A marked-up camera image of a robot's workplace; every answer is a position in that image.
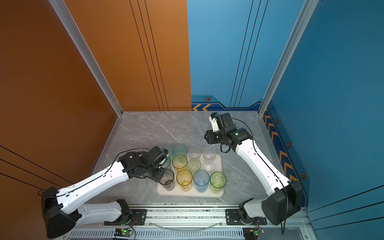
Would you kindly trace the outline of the clear textured cup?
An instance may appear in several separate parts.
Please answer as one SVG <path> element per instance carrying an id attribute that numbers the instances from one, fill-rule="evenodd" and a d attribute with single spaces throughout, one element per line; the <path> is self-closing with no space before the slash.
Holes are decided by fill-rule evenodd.
<path id="1" fill-rule="evenodd" d="M 201 150 L 198 147 L 192 147 L 188 151 L 188 156 L 190 159 L 199 159 L 201 156 Z"/>

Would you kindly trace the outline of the light blue cup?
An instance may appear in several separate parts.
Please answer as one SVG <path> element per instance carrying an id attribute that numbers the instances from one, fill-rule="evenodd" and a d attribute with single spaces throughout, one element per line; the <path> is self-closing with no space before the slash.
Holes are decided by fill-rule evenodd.
<path id="1" fill-rule="evenodd" d="M 162 167 L 164 169 L 169 169 L 171 167 L 172 160 L 170 157 L 167 157 L 166 161 L 163 163 Z"/>
<path id="2" fill-rule="evenodd" d="M 193 177 L 197 192 L 204 193 L 210 182 L 210 175 L 205 170 L 198 170 Z"/>

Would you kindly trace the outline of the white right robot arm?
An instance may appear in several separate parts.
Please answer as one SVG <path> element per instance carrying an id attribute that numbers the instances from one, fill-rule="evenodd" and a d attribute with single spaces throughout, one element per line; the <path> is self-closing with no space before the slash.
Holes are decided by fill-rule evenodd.
<path id="1" fill-rule="evenodd" d="M 238 129 L 229 113 L 212 113 L 212 129 L 204 138 L 208 144 L 228 146 L 240 156 L 261 181 L 268 197 L 262 201 L 249 199 L 239 205 L 241 220 L 249 224 L 254 218 L 266 218 L 272 225 L 285 227 L 289 217 L 302 208 L 304 189 L 289 180 L 262 153 L 249 127 Z"/>

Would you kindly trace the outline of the teal textured cup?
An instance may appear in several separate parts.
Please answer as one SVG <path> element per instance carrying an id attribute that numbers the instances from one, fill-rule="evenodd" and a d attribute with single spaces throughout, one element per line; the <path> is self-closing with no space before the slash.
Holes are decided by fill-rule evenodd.
<path id="1" fill-rule="evenodd" d="M 174 147 L 174 154 L 177 156 L 177 155 L 184 155 L 185 157 L 188 156 L 188 148 L 183 146 L 183 145 L 179 145 L 179 146 L 176 146 Z"/>
<path id="2" fill-rule="evenodd" d="M 163 149 L 168 151 L 168 157 L 172 160 L 175 156 L 174 148 L 172 146 L 164 146 Z"/>

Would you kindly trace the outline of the clear faceted cup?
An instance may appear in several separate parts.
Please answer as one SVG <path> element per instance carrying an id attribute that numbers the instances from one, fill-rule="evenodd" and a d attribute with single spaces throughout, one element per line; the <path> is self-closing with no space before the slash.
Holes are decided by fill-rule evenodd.
<path id="1" fill-rule="evenodd" d="M 217 156 L 217 151 L 215 148 L 207 147 L 203 149 L 203 156 L 207 161 L 213 161 Z"/>

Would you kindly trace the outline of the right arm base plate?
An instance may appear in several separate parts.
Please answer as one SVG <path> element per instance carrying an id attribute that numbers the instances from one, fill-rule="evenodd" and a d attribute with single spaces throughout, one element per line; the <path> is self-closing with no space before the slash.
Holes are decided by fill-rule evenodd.
<path id="1" fill-rule="evenodd" d="M 229 226 L 234 225 L 249 225 L 249 226 L 265 226 L 267 219 L 263 217 L 250 218 L 239 209 L 226 209 L 226 223 Z"/>

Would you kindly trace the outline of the light green cup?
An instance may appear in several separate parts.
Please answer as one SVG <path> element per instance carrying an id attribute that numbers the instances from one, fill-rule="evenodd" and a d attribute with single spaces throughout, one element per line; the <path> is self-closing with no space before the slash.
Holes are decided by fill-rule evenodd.
<path id="1" fill-rule="evenodd" d="M 199 159 L 190 159 L 187 165 L 188 170 L 192 172 L 193 175 L 195 174 L 195 172 L 201 169 L 201 166 L 202 164 Z"/>

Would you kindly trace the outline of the yellow tinted cup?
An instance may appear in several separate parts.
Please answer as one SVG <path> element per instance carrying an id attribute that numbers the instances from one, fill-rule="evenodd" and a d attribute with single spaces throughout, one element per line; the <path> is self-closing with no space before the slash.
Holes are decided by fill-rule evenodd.
<path id="1" fill-rule="evenodd" d="M 185 170 L 188 165 L 188 159 L 185 155 L 176 155 L 172 159 L 172 165 L 177 172 Z"/>

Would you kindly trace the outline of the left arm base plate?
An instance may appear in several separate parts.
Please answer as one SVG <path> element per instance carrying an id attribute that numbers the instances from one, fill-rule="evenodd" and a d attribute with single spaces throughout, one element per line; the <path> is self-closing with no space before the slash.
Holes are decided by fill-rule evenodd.
<path id="1" fill-rule="evenodd" d="M 143 226 L 147 217 L 146 209 L 134 209 L 128 212 L 123 212 L 115 221 L 105 221 L 105 226 Z"/>

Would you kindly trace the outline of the yellow-brown tinted cup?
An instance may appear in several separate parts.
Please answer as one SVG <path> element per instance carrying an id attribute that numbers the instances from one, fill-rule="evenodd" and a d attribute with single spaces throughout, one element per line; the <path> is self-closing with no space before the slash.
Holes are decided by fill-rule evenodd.
<path id="1" fill-rule="evenodd" d="M 176 177 L 177 183 L 181 186 L 182 191 L 188 192 L 192 188 L 193 174 L 189 170 L 181 170 Z"/>

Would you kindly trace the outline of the grey smoked cup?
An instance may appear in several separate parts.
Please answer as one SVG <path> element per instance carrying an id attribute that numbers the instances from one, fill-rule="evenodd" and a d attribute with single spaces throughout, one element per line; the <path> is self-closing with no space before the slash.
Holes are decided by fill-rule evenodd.
<path id="1" fill-rule="evenodd" d="M 172 191 L 175 188 L 175 174 L 170 169 L 165 169 L 164 175 L 161 178 L 159 184 L 163 186 L 167 191 Z"/>

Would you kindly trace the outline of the teal textured cup front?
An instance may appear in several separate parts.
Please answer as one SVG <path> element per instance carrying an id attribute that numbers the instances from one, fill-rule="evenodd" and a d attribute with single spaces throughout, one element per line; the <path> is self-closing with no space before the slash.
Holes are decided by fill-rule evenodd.
<path id="1" fill-rule="evenodd" d="M 174 147 L 174 154 L 177 156 L 177 155 L 184 155 L 185 157 L 188 156 L 188 148 L 183 146 L 183 145 L 179 145 L 179 146 L 176 146 Z"/>

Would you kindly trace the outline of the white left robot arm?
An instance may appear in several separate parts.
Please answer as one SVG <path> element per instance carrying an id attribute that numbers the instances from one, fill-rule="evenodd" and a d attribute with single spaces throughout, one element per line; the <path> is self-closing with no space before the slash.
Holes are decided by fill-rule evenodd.
<path id="1" fill-rule="evenodd" d="M 42 191 L 42 216 L 47 237 L 58 238 L 77 226 L 98 222 L 109 226 L 131 224 L 134 217 L 125 200 L 107 204 L 88 204 L 88 200 L 134 178 L 160 182 L 165 174 L 162 165 L 168 155 L 168 150 L 159 147 L 123 151 L 110 166 L 76 184 Z"/>

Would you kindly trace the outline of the green tinted cup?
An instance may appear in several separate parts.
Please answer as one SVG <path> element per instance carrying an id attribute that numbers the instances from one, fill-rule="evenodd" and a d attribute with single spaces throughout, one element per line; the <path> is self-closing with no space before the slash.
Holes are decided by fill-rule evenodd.
<path id="1" fill-rule="evenodd" d="M 210 176 L 210 188 L 214 194 L 219 194 L 227 184 L 227 177 L 222 172 L 213 172 Z"/>

